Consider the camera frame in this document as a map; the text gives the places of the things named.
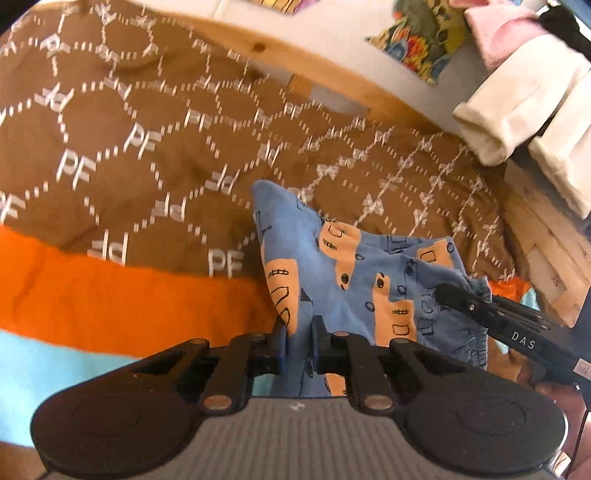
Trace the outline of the blue pants orange pattern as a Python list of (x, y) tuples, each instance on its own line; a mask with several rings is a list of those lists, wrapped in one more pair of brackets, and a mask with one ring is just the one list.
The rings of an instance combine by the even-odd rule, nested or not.
[(294, 193), (261, 180), (252, 187), (264, 279), (287, 326), (283, 374), (256, 379), (259, 396), (325, 397), (344, 384), (315, 373), (311, 320), (370, 344), (415, 341), (479, 368), (488, 364), (488, 335), (465, 315), (441, 306), (435, 289), (452, 284), (490, 300), (484, 278), (465, 270), (453, 240), (375, 235), (322, 219)]

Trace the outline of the orange blue striped blanket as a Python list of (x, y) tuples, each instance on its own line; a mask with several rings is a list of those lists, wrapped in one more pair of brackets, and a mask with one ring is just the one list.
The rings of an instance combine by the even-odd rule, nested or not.
[[(448, 234), (467, 274), (515, 301), (530, 284), (486, 259), (482, 244)], [(1, 230), (1, 438), (30, 446), (30, 423), (54, 393), (192, 338), (214, 347), (266, 331), (279, 318), (264, 279), (254, 216), (229, 239), (192, 225), (151, 231), (95, 227), (68, 254)], [(488, 339), (486, 369), (515, 379), (524, 358)]]

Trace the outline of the white hanging cloth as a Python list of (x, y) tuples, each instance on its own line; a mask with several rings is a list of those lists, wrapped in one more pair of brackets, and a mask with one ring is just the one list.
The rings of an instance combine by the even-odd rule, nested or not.
[(590, 214), (590, 61), (545, 34), (517, 49), (454, 110), (467, 145), (497, 166), (525, 145), (580, 218)]

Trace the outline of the brown PF patterned blanket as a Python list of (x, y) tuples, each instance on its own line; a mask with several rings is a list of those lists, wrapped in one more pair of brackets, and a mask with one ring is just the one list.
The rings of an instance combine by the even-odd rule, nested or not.
[(32, 9), (1, 37), (1, 279), (54, 259), (259, 272), (252, 184), (379, 235), (450, 237), (514, 270), (498, 204), (455, 135), (297, 96), (187, 23), (127, 1)]

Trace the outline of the pink hanging cloth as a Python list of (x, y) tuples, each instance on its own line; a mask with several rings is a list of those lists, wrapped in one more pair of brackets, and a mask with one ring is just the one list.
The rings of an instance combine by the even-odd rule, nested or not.
[(450, 1), (462, 10), (489, 72), (527, 42), (547, 34), (538, 15), (514, 1)]

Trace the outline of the swirly starry night poster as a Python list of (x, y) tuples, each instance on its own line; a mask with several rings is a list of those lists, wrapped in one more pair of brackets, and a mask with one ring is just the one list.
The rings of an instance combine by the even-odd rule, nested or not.
[(318, 0), (250, 0), (250, 3), (290, 16), (317, 4)]

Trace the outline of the wooden bed frame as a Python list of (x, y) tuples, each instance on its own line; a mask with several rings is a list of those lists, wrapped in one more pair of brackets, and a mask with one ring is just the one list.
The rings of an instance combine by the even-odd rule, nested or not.
[[(362, 105), (374, 119), (424, 131), (456, 130), (454, 108), (487, 77), (471, 40), (453, 54), (435, 85), (370, 45), (367, 36), (393, 22), (389, 1), (321, 1), (294, 16), (248, 1), (146, 5), (187, 21), (225, 47), (294, 73), (290, 85), (298, 93), (322, 85)], [(498, 196), (543, 306), (572, 324), (590, 286), (590, 242), (559, 208), (535, 166), (515, 153)]]

